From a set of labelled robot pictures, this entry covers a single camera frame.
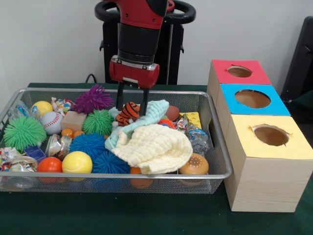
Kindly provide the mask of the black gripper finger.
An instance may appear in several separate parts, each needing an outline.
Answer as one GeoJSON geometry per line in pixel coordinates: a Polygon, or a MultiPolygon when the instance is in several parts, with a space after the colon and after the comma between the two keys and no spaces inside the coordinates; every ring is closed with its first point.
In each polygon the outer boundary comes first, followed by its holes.
{"type": "Polygon", "coordinates": [[[124,96],[123,96],[123,91],[124,91],[124,83],[119,82],[118,84],[118,90],[117,90],[117,98],[116,98],[116,108],[118,111],[122,111],[123,108],[123,103],[124,103],[124,96]]]}
{"type": "Polygon", "coordinates": [[[139,116],[145,116],[147,111],[147,105],[148,105],[148,98],[149,98],[149,89],[142,88],[143,91],[143,100],[140,104],[140,110],[139,110],[139,116]]]}

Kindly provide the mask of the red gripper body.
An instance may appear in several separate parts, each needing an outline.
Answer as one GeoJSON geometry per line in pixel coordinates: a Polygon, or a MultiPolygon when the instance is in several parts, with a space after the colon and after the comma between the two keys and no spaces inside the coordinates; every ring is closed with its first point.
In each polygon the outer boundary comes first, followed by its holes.
{"type": "Polygon", "coordinates": [[[142,65],[122,61],[114,55],[110,61],[110,77],[113,81],[137,84],[151,89],[159,76],[159,64],[142,65]]]}

